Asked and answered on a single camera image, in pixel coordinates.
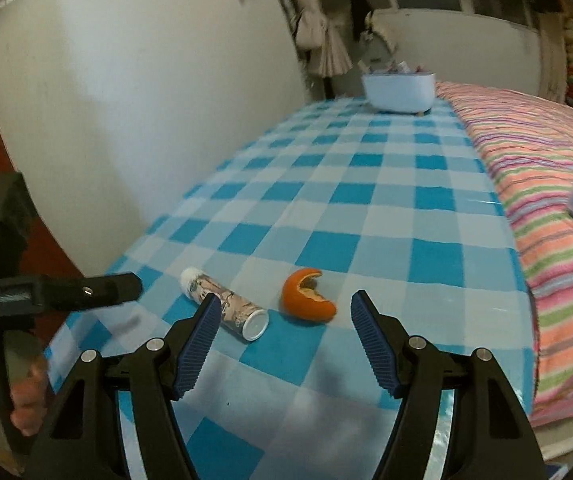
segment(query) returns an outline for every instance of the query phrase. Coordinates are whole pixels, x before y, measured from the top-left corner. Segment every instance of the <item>striped blanket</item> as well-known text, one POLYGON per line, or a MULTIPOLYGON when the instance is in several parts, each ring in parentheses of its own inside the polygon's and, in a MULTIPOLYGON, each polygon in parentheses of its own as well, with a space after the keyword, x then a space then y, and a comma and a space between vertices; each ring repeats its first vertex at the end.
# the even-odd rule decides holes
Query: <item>striped blanket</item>
POLYGON ((505 208, 535 298, 534 426, 573 416, 573 109, 521 94, 440 83, 467 125, 505 208))

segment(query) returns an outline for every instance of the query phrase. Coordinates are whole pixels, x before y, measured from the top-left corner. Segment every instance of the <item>blue checkered tablecloth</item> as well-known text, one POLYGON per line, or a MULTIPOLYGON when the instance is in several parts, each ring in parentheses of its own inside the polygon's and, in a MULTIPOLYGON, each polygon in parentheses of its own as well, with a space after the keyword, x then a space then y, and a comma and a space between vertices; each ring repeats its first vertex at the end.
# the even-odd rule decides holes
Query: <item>blue checkered tablecloth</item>
MULTIPOLYGON (((371 478, 399 402, 378 387, 352 326, 360 288, 442 349, 492 349, 531 408, 533 334, 513 236, 445 101, 424 118, 359 99, 312 104, 241 150, 110 268, 141 277, 140 301, 69 317, 46 351, 54 388, 81 351, 133 351, 191 316, 178 283, 189 266, 270 313, 253 343, 221 328, 198 384, 174 404, 202 479, 371 478), (301 267, 324 272, 318 290, 337 303, 326 325, 279 310, 301 267)), ((426 479, 441 475, 452 401, 444 394, 426 479)), ((146 478, 128 394, 120 407, 132 478, 146 478)))

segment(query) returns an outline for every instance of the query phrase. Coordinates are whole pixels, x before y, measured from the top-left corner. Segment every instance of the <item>plastic box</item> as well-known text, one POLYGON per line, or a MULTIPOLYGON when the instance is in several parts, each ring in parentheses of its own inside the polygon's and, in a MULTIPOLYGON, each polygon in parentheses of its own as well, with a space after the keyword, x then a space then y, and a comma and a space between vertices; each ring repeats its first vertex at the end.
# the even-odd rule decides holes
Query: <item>plastic box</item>
POLYGON ((374 73, 362 75, 366 97, 378 110, 422 114, 435 101, 435 74, 374 73))

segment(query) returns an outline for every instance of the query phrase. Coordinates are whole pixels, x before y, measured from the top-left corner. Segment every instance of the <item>human hand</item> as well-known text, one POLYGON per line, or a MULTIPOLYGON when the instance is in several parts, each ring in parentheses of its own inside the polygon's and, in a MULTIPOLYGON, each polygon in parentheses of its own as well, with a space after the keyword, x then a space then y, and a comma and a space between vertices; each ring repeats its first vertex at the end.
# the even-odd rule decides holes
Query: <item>human hand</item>
MULTIPOLYGON (((26 379, 13 384, 10 388, 10 396, 15 407, 10 420, 25 436, 39 431, 46 414, 46 368, 46 359, 40 355, 31 365, 26 379)), ((15 460, 1 448, 0 465, 14 474, 19 473, 15 460)))

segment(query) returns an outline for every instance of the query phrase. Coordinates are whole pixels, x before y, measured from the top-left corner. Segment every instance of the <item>metal screw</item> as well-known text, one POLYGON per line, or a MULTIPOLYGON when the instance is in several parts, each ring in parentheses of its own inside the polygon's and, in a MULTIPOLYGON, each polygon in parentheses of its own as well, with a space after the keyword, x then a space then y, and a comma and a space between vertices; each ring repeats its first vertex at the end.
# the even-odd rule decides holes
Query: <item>metal screw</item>
POLYGON ((422 350, 423 348, 426 348, 426 339, 419 335, 414 335, 409 338, 409 346, 415 350, 422 350))
POLYGON ((488 348, 478 348, 475 352, 475 355, 482 361, 490 361, 493 358, 493 354, 488 348))
POLYGON ((95 350, 85 350, 84 352, 82 352, 82 360, 85 363, 90 363, 97 356, 98 356, 98 353, 95 352, 95 350))
POLYGON ((155 352, 164 346, 164 339, 159 337, 154 337, 146 342, 146 347, 151 351, 155 352))

